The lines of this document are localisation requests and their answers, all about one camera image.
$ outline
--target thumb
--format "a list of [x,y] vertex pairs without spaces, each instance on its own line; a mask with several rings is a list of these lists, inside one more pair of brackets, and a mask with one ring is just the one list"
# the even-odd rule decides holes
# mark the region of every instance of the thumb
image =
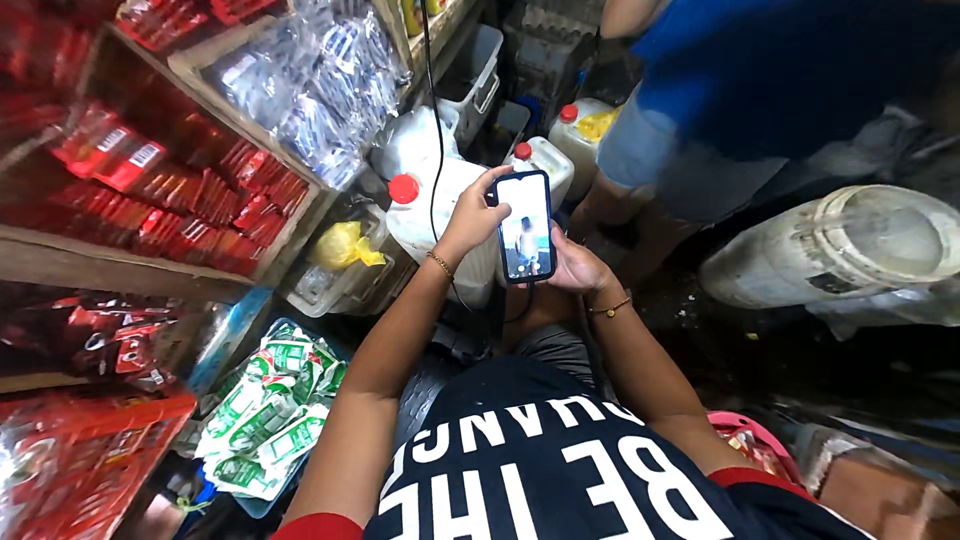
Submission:
[[510,208],[510,205],[507,203],[500,203],[499,205],[493,207],[493,215],[496,216],[496,222],[500,223],[504,219],[507,219],[511,213],[514,212],[514,209]]
[[557,225],[557,222],[553,222],[553,226],[550,228],[550,239],[553,240],[553,245],[560,251],[566,251],[566,243],[569,242],[569,238],[564,235],[564,231]]

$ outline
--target barcode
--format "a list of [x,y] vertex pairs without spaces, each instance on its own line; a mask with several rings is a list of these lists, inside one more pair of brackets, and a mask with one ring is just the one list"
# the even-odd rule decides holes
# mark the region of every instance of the barcode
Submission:
[[160,149],[153,144],[145,144],[142,148],[133,153],[130,157],[130,163],[143,168],[147,163],[159,154]]
[[118,142],[123,140],[123,137],[127,136],[127,130],[113,130],[110,132],[110,135],[104,137],[103,142],[97,145],[97,150],[101,152],[109,152],[111,148],[117,145]]
[[234,65],[232,68],[228,69],[224,73],[224,76],[221,79],[224,82],[224,85],[227,85],[227,86],[232,85],[233,81],[236,81],[237,77],[243,75],[243,72],[247,71],[247,69],[251,65],[253,65],[255,61],[256,61],[256,58],[250,55],[244,55],[241,61],[239,61],[236,65]]

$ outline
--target photo on phone screen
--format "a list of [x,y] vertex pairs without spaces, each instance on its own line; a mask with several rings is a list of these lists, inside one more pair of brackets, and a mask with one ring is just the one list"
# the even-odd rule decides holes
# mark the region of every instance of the photo on phone screen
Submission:
[[553,274],[550,208],[546,173],[505,178],[494,185],[497,200],[513,209],[500,224],[504,269],[508,281],[532,282]]

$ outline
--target gold bracelet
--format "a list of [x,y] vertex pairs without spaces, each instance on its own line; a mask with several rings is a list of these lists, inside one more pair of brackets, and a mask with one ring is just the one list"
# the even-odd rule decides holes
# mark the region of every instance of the gold bracelet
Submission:
[[627,294],[627,298],[624,299],[623,302],[617,304],[616,306],[611,307],[611,308],[609,308],[609,309],[594,309],[594,308],[592,308],[592,307],[588,307],[588,308],[587,308],[587,314],[588,314],[588,315],[594,315],[594,314],[596,314],[596,313],[607,313],[607,317],[610,318],[610,319],[613,319],[613,316],[616,315],[616,311],[617,311],[618,309],[620,309],[621,307],[626,306],[627,303],[629,303],[631,300],[633,300],[633,297],[630,296],[630,294],[628,293],[628,294]]
[[433,253],[432,251],[426,252],[426,255],[427,255],[428,257],[436,260],[437,263],[440,264],[440,267],[443,268],[444,273],[446,274],[446,276],[447,276],[448,278],[450,278],[450,279],[453,279],[453,272],[450,272],[450,267],[446,265],[446,261],[445,261],[445,260],[443,260],[442,258],[437,257],[437,254]]

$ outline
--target blue shirt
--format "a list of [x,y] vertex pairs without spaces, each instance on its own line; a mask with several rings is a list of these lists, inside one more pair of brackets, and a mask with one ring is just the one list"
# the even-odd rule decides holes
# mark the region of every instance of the blue shirt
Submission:
[[853,137],[960,37],[920,0],[673,0],[633,51],[637,103],[735,160],[804,158]]

